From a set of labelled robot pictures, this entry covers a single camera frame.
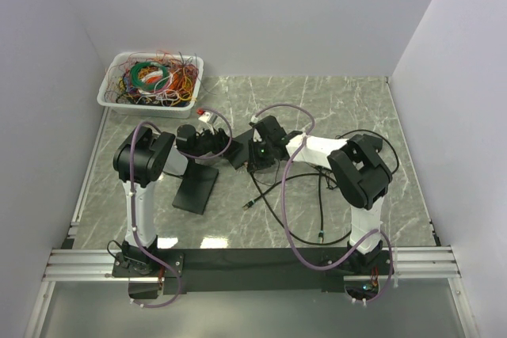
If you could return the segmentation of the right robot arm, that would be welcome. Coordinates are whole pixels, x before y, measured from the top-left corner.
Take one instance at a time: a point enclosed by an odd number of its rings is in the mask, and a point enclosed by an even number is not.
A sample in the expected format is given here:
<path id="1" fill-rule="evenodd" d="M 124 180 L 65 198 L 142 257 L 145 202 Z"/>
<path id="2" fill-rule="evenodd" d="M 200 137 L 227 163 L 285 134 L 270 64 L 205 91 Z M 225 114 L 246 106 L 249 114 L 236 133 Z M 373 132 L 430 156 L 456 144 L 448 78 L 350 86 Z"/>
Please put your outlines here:
<path id="1" fill-rule="evenodd" d="M 253 116 L 254 143 L 266 146 L 268 154 L 285 161 L 281 177 L 281 223 L 291 250 L 298 261 L 315 271 L 331 270 L 349 259 L 349 266 L 358 274 L 375 267 L 376 257 L 389 238 L 381 228 L 381 209 L 384 197 L 393 180 L 393 172 L 379 156 L 380 144 L 371 135 L 354 135 L 349 139 L 328 139 L 311 135 L 312 123 L 307 131 L 288 134 L 274 116 L 260 119 Z M 349 249 L 337 261 L 325 265 L 312 264 L 296 248 L 288 226 L 286 185 L 288 174 L 295 162 L 328 169 L 334 175 L 337 188 L 351 206 L 351 234 Z"/>

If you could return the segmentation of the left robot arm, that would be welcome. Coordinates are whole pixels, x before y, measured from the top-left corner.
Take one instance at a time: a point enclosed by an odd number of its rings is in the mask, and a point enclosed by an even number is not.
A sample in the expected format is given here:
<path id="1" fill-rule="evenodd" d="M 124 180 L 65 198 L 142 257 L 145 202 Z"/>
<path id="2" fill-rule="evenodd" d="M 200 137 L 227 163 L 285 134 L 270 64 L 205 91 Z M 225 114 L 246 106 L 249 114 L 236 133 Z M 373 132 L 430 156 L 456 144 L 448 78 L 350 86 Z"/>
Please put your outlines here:
<path id="1" fill-rule="evenodd" d="M 154 225 L 154 190 L 163 173 L 181 178 L 172 206 L 202 215 L 218 179 L 219 170 L 202 165 L 205 158 L 221 157 L 233 139 L 222 129 L 202 132 L 185 124 L 176 134 L 157 132 L 148 123 L 137 127 L 113 158 L 126 196 L 127 230 L 116 264 L 142 276 L 158 270 L 158 235 Z"/>

